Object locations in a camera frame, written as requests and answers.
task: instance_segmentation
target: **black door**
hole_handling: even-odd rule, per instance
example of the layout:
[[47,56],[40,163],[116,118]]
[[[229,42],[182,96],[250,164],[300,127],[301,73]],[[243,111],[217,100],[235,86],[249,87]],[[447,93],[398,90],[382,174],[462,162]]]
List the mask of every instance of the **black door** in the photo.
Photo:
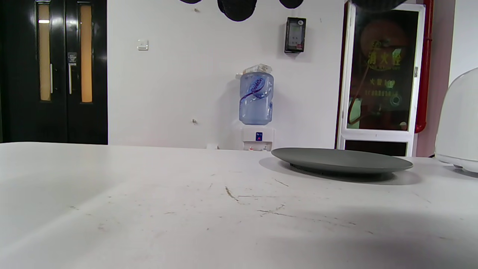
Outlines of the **black door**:
[[2,3],[4,141],[67,142],[63,4]]
[[65,7],[69,142],[107,144],[106,0]]
[[107,144],[106,0],[2,1],[0,20],[4,141]]

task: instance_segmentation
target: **bottle label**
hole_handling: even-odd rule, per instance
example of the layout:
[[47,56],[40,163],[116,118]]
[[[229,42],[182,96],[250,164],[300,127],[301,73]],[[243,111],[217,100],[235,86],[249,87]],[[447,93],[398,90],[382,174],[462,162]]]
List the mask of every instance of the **bottle label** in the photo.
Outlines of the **bottle label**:
[[266,80],[264,78],[255,77],[254,81],[249,86],[249,93],[256,93],[260,91],[262,88],[264,88],[265,84]]

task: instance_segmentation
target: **white wall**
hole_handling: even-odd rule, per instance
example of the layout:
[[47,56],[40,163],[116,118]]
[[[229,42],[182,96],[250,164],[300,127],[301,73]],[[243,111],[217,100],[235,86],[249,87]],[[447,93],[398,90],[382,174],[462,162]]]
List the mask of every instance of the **white wall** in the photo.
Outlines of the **white wall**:
[[478,67],[478,1],[435,1],[427,127],[419,134],[419,156],[435,151],[436,131],[448,86]]
[[450,84],[478,67],[478,1],[456,0]]
[[[436,131],[438,130],[443,99],[451,83],[449,79],[452,40],[454,37],[454,18],[455,0],[435,1],[426,127],[418,134],[416,152],[418,157],[428,157],[435,152]],[[456,46],[457,45],[453,43],[454,51],[456,50]]]
[[[296,10],[259,0],[251,18],[232,22],[216,0],[109,1],[109,143],[232,148],[241,125],[235,74],[264,63],[275,78],[275,146],[334,147],[343,10],[340,0]],[[288,16],[307,18],[297,58],[283,53]],[[150,50],[137,51],[137,39]]]

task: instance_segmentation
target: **gray plate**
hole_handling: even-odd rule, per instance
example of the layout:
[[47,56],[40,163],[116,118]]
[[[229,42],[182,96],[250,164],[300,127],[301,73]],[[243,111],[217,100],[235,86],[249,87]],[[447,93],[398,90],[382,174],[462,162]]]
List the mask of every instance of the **gray plate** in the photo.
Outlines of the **gray plate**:
[[320,171],[380,174],[406,170],[413,163],[382,154],[326,148],[277,148],[272,155],[298,168]]

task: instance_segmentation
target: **white door frame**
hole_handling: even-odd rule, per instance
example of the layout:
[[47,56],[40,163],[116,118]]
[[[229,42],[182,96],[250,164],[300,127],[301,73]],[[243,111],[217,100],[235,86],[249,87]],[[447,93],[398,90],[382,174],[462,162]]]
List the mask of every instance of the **white door frame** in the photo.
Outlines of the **white door frame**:
[[355,19],[357,9],[353,4],[348,4],[347,27],[344,49],[343,78],[341,82],[342,94],[340,96],[341,109],[338,121],[337,146],[339,149],[345,149],[346,140],[361,141],[388,141],[388,142],[406,142],[406,155],[412,156],[413,137],[415,133],[415,120],[417,113],[418,89],[420,87],[420,72],[422,69],[422,48],[425,28],[425,6],[422,4],[401,4],[394,10],[415,11],[418,12],[418,29],[416,39],[416,51],[414,66],[417,68],[417,76],[412,82],[412,97],[410,100],[410,115],[408,119],[408,131],[395,130],[367,130],[367,129],[347,129],[347,121],[344,117],[348,113],[348,100],[350,96],[350,79],[352,76],[352,57],[354,48]]

